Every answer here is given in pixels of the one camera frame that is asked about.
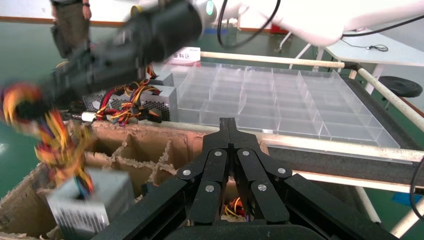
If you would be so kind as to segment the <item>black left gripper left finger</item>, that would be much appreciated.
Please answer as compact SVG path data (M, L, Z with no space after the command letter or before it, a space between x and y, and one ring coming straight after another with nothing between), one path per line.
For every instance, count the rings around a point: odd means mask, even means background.
M206 204L207 223L213 222L222 203L222 183L230 143L227 118L219 119L219 131L203 138L201 154L175 176L148 193L123 215L98 233L96 240L165 240L185 224L190 213Z

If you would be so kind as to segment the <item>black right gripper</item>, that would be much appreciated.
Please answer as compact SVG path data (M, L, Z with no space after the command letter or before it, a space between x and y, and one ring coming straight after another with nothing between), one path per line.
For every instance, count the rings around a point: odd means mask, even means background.
M138 13L93 50L89 92L143 78L150 63L172 56L202 30L198 9L186 0Z

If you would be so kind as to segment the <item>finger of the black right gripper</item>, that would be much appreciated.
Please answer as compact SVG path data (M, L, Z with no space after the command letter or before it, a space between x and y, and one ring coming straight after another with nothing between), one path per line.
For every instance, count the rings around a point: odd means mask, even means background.
M31 87L35 93L26 93L26 99L17 104L17 116L24 120L35 120L50 110L68 107L84 95L96 91L96 71L92 62L71 61L56 68L46 79Z

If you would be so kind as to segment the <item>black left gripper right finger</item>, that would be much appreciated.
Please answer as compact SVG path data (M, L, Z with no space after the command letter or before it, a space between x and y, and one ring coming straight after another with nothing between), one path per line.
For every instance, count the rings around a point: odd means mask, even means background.
M392 240L394 236L366 216L295 174L264 153L255 135L228 120L234 149L234 179L255 220L282 232L284 240Z

